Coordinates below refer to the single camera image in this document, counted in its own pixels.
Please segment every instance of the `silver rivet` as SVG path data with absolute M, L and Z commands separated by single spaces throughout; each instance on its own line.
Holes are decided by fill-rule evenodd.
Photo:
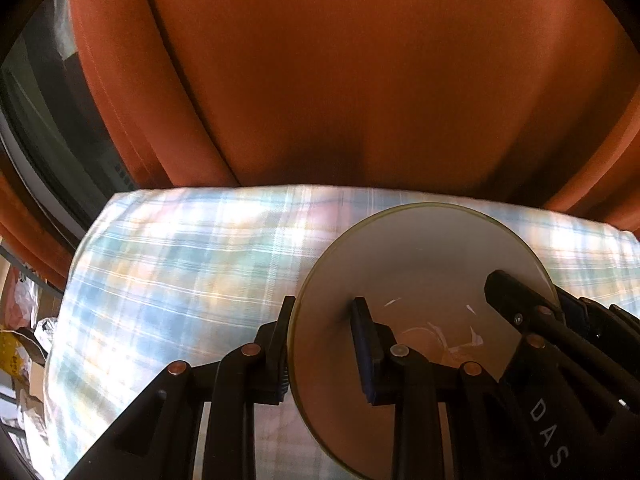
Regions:
M 393 345 L 390 348 L 391 355 L 395 357 L 407 357 L 409 355 L 409 347 L 405 345 Z
M 247 357 L 251 357 L 254 355 L 258 355 L 260 353 L 260 345 L 258 343 L 247 343 L 242 347 L 242 355 L 246 355 Z
M 187 363 L 184 361 L 174 361 L 166 368 L 171 375 L 180 375 L 187 369 Z
M 475 363 L 473 361 L 465 363 L 462 369 L 465 371 L 465 374 L 471 375 L 473 377 L 476 377 L 482 373 L 482 367 L 478 363 Z
M 538 312 L 540 314 L 542 314 L 543 316 L 552 316 L 553 315 L 553 311 L 548 306 L 539 305 L 536 308 L 538 309 Z
M 533 346 L 533 348 L 544 348 L 545 347 L 545 339 L 542 336 L 539 336 L 538 334 L 529 334 L 527 335 L 527 343 L 529 343 L 529 345 Z

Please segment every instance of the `plaid tablecloth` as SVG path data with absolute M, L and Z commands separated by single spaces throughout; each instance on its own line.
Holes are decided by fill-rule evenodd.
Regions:
M 220 359 L 275 320 L 329 244 L 373 213 L 451 202 L 526 241 L 576 296 L 640 310 L 631 233 L 548 211 L 420 192 L 292 186 L 142 190 L 116 195 L 82 241 L 46 368 L 46 423 L 63 478 L 170 361 Z M 343 479 L 290 394 L 257 406 L 259 479 Z

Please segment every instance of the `white lettering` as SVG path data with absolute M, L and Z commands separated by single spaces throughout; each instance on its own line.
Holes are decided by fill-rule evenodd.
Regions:
M 549 455 L 549 463 L 551 464 L 552 468 L 555 469 L 560 465 L 560 463 L 562 462 L 562 457 L 560 455 L 562 455 L 563 453 L 565 458 L 569 458 L 569 449 L 567 448 L 567 446 L 561 446 L 558 448 L 558 451 L 556 451 L 556 456 L 558 457 L 557 462 L 554 461 L 553 455 Z
M 558 427 L 558 425 L 554 424 L 551 428 L 546 428 L 546 430 L 540 431 L 540 435 L 544 435 L 545 436 L 545 447 L 549 443 L 549 441 L 551 440 L 551 437 L 554 436 L 554 433 L 556 432 L 556 428 L 557 427 Z
M 531 418 L 534 420 L 534 422 L 537 422 L 542 418 L 545 412 L 546 412 L 545 399 L 540 399 L 538 403 L 533 407 L 533 410 L 531 410 Z

